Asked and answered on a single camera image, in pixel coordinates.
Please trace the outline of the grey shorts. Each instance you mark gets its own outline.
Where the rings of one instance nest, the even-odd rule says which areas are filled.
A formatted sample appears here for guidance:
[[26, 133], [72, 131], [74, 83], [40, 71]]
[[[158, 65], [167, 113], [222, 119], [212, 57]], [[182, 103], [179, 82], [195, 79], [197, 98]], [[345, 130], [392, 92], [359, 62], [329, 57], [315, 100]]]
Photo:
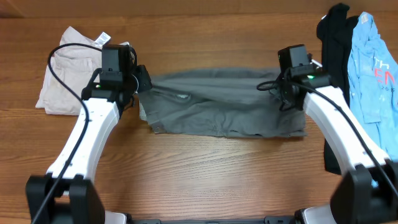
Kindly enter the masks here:
[[281, 102], [257, 85], [279, 68], [204, 68], [151, 78], [138, 95], [140, 117], [155, 133], [226, 138], [302, 137], [305, 115], [280, 111]]

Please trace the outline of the light blue shirt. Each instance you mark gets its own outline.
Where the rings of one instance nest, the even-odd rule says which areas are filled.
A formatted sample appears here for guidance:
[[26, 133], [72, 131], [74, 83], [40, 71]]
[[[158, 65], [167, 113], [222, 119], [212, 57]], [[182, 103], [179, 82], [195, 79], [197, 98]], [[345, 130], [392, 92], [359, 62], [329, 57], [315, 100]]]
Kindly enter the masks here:
[[397, 162], [397, 62], [367, 12], [358, 17], [353, 29], [348, 79], [352, 113], [368, 136]]

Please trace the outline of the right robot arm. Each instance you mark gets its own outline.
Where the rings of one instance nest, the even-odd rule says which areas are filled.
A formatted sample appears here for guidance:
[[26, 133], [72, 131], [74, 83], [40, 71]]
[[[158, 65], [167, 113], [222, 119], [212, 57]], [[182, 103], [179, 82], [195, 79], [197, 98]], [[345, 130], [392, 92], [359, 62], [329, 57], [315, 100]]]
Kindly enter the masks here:
[[328, 205], [296, 213], [296, 223], [397, 221], [397, 163], [368, 136], [331, 76], [311, 62], [303, 44], [279, 50], [280, 75], [270, 91], [304, 111], [323, 133], [342, 176]]

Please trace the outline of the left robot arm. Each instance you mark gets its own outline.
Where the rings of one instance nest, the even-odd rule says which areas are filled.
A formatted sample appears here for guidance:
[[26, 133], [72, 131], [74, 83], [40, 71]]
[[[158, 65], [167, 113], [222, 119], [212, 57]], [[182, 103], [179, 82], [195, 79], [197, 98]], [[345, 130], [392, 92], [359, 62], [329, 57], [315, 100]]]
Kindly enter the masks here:
[[25, 194], [32, 223], [132, 223], [128, 213], [105, 210], [94, 179], [104, 145], [134, 95], [152, 88], [144, 65], [129, 45], [106, 44], [81, 95], [76, 124], [66, 145], [43, 176], [29, 177]]

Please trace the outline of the black garment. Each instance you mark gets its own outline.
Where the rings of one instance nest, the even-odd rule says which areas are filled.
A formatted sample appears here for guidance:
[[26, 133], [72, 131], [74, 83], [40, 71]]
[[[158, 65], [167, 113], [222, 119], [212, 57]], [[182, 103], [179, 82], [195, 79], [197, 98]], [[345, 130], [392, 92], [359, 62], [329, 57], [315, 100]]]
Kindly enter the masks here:
[[352, 47], [353, 29], [358, 16], [348, 17], [349, 6], [339, 3], [317, 25], [317, 37], [322, 42], [322, 65], [349, 103], [348, 59]]

